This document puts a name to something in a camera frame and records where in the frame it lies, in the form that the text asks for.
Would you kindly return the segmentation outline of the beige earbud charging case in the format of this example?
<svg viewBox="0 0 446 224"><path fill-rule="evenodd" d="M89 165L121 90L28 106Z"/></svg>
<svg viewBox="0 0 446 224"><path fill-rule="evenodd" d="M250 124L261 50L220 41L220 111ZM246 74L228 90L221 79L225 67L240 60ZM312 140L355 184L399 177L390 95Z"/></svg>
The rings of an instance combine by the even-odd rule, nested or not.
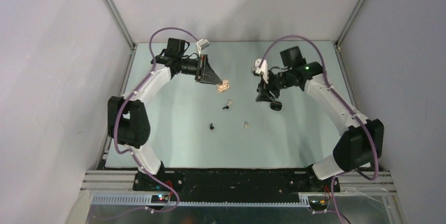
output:
<svg viewBox="0 0 446 224"><path fill-rule="evenodd" d="M217 86L217 91L219 93L223 93L223 92L227 91L229 88L230 88L229 80L223 80L222 84Z"/></svg>

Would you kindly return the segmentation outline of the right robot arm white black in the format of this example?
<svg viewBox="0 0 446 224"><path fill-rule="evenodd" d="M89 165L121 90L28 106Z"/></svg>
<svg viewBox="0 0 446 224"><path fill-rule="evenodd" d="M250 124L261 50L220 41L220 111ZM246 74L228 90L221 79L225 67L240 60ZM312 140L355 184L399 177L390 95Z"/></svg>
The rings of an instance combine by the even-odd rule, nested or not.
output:
<svg viewBox="0 0 446 224"><path fill-rule="evenodd" d="M340 140L332 154L309 166L306 185L312 191L320 191L327 178L349 172L367 163L376 165L382 154L384 125L371 120L345 101L327 77L318 62L308 63L298 46L280 52L284 68L274 73L264 58L253 63L252 73L260 77L257 102L268 102L272 110L280 111L280 92L299 87L312 97L335 125Z"/></svg>

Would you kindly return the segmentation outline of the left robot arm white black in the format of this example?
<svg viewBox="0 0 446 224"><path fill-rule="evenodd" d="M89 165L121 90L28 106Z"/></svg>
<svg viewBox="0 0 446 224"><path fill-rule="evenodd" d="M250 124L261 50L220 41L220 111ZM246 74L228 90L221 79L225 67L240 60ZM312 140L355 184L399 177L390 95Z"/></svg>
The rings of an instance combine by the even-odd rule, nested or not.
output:
<svg viewBox="0 0 446 224"><path fill-rule="evenodd" d="M148 143L151 127L147 107L175 75L193 76L201 84L223 84L210 66L208 55L202 53L209 44L206 39L196 41L196 57L191 58L186 55L189 42L169 38L166 48L153 57L147 75L136 87L121 96L112 96L107 102L107 133L116 152L133 156L138 170L148 174L146 184L152 190L163 189L166 176L159 172L164 165Z"/></svg>

